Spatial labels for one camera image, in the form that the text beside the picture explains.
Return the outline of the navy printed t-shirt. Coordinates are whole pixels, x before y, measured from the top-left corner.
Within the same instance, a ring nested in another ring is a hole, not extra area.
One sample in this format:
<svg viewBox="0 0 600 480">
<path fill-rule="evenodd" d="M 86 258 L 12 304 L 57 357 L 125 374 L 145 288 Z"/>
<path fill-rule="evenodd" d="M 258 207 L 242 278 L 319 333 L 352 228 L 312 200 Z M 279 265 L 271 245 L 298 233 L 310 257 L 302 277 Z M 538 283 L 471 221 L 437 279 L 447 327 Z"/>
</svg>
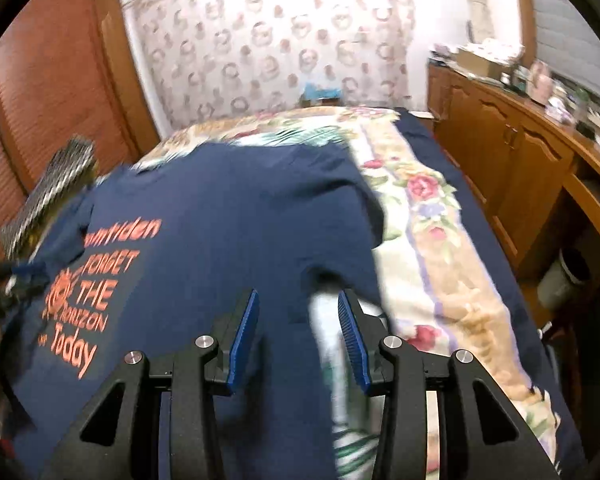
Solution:
<svg viewBox="0 0 600 480">
<path fill-rule="evenodd" d="M 372 301 L 384 215 L 341 146 L 205 143 L 121 167 L 61 211 L 36 261 L 50 281 L 5 340 L 30 416 L 15 456 L 36 477 L 126 352 L 178 351 L 257 291 L 245 378 L 217 400 L 232 479 L 332 479 L 332 408 L 309 302 L 332 278 Z"/>
</svg>

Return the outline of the palm leaf bed sheet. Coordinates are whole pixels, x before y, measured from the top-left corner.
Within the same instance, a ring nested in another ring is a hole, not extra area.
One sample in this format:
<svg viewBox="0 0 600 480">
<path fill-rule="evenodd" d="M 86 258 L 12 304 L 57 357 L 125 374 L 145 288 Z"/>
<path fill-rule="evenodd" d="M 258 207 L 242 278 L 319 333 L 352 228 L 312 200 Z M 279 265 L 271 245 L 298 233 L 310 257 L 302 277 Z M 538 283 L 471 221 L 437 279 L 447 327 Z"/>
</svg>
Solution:
<svg viewBox="0 0 600 480">
<path fill-rule="evenodd" d="M 338 289 L 310 300 L 310 322 L 332 406 L 332 443 L 340 479 L 369 479 L 376 460 L 384 399 L 368 398 L 355 382 L 338 316 Z"/>
</svg>

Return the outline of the floral quilt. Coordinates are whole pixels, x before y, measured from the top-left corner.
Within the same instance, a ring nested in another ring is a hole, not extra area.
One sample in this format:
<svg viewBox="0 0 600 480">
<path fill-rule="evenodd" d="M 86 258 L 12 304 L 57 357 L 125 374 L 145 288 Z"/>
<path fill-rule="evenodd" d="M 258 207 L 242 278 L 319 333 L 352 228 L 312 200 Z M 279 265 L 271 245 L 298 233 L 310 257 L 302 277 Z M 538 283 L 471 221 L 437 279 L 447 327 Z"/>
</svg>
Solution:
<svg viewBox="0 0 600 480">
<path fill-rule="evenodd" d="M 465 230 L 444 175 L 425 166 L 386 108 L 318 106 L 203 122 L 160 142 L 138 163 L 156 168 L 206 141 L 248 146 L 337 143 L 377 192 L 385 214 L 375 250 L 382 305 L 401 337 L 447 356 L 471 351 L 508 395 L 550 460 L 560 417 L 515 353 L 509 310 Z"/>
</svg>

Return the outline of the navy bed cover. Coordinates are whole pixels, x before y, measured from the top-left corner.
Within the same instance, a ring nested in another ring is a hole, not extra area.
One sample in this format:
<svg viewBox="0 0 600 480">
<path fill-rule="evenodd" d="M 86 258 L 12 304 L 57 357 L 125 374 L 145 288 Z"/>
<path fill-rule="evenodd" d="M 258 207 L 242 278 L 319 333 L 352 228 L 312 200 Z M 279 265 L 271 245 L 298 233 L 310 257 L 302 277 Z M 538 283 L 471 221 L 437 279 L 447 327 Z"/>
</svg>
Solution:
<svg viewBox="0 0 600 480">
<path fill-rule="evenodd" d="M 559 475 L 563 479 L 573 479 L 578 470 L 585 466 L 580 434 L 555 380 L 538 329 L 532 320 L 506 255 L 498 244 L 498 239 L 491 230 L 489 222 L 486 221 L 462 172 L 443 153 L 442 147 L 434 140 L 431 131 L 405 108 L 399 107 L 396 111 L 399 113 L 396 128 L 411 145 L 418 160 L 425 166 L 440 171 L 445 181 L 456 188 L 455 197 L 462 207 L 460 216 L 463 226 L 489 272 L 494 287 L 509 310 L 509 318 L 516 338 L 515 353 L 521 359 L 521 367 L 529 375 L 533 385 L 550 395 L 553 410 L 560 417 L 556 458 Z"/>
</svg>

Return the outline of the circle patterned folded cloth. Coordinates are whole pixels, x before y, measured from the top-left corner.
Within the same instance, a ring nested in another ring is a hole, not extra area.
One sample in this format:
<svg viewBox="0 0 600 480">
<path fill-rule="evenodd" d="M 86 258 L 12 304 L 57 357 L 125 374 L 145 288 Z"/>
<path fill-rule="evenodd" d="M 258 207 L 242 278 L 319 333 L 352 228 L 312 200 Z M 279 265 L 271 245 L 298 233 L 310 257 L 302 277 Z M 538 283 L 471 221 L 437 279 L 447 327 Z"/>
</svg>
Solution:
<svg viewBox="0 0 600 480">
<path fill-rule="evenodd" d="M 65 202 L 95 181 L 96 165 L 94 143 L 80 136 L 53 154 L 18 214 L 1 228 L 7 258 L 29 258 L 34 253 Z"/>
</svg>

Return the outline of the blue box by curtain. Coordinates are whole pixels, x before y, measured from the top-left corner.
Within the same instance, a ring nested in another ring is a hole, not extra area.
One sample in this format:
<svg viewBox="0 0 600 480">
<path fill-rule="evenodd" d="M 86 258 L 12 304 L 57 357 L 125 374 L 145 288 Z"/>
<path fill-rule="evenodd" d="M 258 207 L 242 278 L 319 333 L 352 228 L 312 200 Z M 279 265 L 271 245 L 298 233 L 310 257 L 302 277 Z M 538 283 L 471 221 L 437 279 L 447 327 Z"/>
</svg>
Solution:
<svg viewBox="0 0 600 480">
<path fill-rule="evenodd" d="M 308 82 L 299 100 L 301 107 L 311 106 L 340 106 L 342 104 L 341 90 L 337 88 L 322 88 Z"/>
</svg>

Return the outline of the wooden sideboard cabinet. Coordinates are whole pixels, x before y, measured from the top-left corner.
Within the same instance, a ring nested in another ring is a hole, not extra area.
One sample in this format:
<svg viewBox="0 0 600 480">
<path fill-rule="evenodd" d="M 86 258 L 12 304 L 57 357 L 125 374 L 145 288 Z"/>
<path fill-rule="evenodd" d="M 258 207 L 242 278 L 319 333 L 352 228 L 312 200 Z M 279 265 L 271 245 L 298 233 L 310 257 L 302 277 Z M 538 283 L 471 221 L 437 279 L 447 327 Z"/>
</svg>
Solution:
<svg viewBox="0 0 600 480">
<path fill-rule="evenodd" d="M 559 249 L 600 283 L 600 148 L 533 102 L 428 66 L 434 135 L 460 168 L 518 278 L 537 280 Z"/>
</svg>

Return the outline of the cardboard box on cabinet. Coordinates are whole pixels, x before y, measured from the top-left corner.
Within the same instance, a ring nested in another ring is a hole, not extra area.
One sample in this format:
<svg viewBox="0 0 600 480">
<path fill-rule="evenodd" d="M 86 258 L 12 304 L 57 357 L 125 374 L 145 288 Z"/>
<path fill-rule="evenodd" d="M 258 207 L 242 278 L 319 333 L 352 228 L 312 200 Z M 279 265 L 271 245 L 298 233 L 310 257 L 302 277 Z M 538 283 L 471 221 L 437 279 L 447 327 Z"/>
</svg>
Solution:
<svg viewBox="0 0 600 480">
<path fill-rule="evenodd" d="M 477 77 L 500 80 L 502 73 L 507 70 L 507 65 L 490 58 L 485 58 L 479 53 L 465 48 L 459 48 L 455 55 L 455 63 L 462 70 Z"/>
</svg>

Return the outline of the circle patterned curtain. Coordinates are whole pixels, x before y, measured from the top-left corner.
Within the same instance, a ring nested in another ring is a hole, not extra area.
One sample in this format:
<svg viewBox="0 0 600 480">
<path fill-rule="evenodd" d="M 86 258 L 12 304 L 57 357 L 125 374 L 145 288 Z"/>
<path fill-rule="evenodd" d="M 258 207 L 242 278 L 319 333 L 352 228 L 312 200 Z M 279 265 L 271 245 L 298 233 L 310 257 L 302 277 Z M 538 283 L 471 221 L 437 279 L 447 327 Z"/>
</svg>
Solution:
<svg viewBox="0 0 600 480">
<path fill-rule="evenodd" d="M 348 105 L 407 106 L 413 0 L 132 0 L 175 129 L 281 112 L 312 91 Z"/>
</svg>

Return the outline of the pink kettle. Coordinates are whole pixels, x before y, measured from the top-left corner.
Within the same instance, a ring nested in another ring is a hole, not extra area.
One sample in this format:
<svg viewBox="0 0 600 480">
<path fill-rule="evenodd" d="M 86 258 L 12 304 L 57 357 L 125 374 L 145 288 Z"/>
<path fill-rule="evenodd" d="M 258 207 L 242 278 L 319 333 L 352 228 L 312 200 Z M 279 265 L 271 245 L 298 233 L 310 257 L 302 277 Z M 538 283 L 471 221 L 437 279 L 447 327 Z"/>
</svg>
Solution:
<svg viewBox="0 0 600 480">
<path fill-rule="evenodd" d="M 527 96 L 533 102 L 545 106 L 552 96 L 554 81 L 548 65 L 540 60 L 535 60 L 529 70 L 527 80 Z"/>
</svg>

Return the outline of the wooden louvered closet door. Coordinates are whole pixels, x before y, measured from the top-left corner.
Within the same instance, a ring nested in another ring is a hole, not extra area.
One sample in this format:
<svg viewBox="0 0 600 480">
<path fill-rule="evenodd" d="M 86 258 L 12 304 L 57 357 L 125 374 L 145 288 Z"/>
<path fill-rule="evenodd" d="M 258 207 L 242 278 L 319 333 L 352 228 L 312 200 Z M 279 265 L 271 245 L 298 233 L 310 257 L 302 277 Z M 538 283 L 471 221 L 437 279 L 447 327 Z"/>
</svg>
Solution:
<svg viewBox="0 0 600 480">
<path fill-rule="evenodd" d="M 121 0 L 30 0 L 0 39 L 0 259 L 57 151 L 79 136 L 106 174 L 159 142 Z"/>
</svg>

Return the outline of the grey window blind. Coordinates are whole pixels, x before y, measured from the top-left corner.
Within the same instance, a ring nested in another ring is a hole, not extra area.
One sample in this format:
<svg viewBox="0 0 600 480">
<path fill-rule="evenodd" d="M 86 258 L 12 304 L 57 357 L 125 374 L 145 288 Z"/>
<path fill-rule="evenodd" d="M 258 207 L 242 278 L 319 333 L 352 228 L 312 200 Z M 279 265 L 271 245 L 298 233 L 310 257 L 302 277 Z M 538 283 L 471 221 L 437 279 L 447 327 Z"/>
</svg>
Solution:
<svg viewBox="0 0 600 480">
<path fill-rule="evenodd" d="M 600 40 L 569 0 L 533 0 L 536 53 L 554 72 L 600 96 Z"/>
</svg>

